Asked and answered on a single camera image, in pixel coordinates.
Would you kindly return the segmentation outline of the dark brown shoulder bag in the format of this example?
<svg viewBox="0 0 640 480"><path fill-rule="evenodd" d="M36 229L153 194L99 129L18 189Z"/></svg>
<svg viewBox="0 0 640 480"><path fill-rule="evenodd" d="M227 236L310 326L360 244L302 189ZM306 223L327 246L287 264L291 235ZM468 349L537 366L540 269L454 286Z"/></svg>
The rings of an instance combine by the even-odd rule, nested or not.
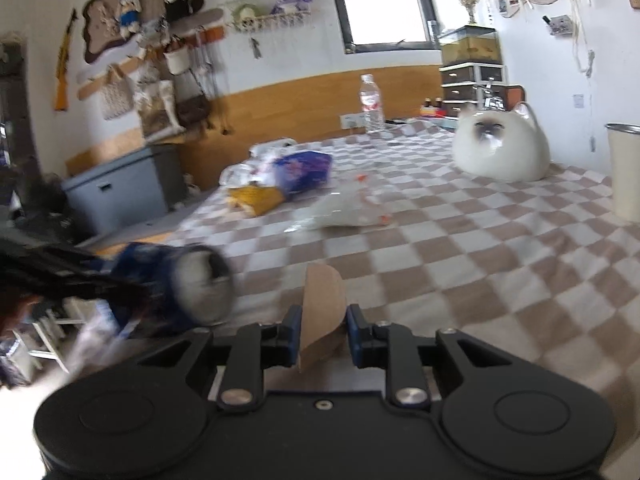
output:
<svg viewBox="0 0 640 480"><path fill-rule="evenodd" d="M190 98L184 99L178 103L177 113L180 122L184 126L190 126L196 124L197 122L206 122L206 126L210 127L209 99L206 96L201 81L194 73L194 69L192 68L192 61L190 70L174 77L180 81L185 81L186 77L189 77L194 82L195 87L198 89L198 92L196 92L193 96L190 96Z"/></svg>

